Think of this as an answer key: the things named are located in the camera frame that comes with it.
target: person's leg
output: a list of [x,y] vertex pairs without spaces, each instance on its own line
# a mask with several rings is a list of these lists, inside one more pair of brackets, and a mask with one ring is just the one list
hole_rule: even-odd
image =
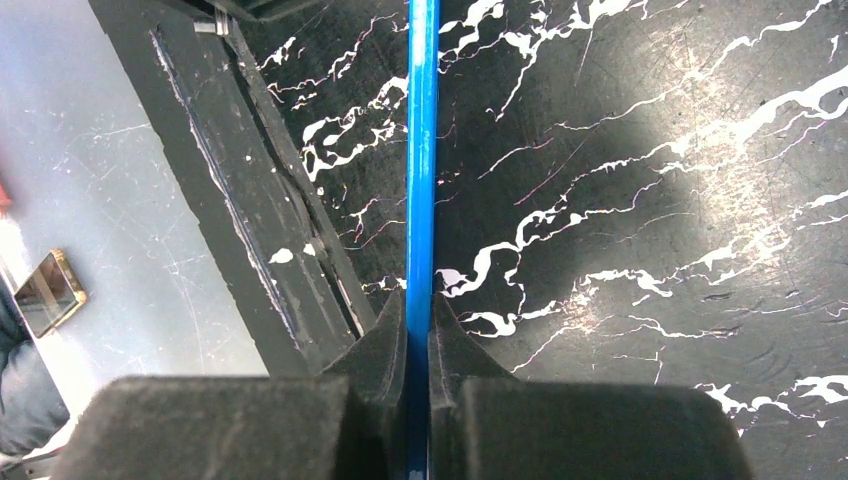
[[0,460],[43,447],[69,418],[32,340],[0,304]]

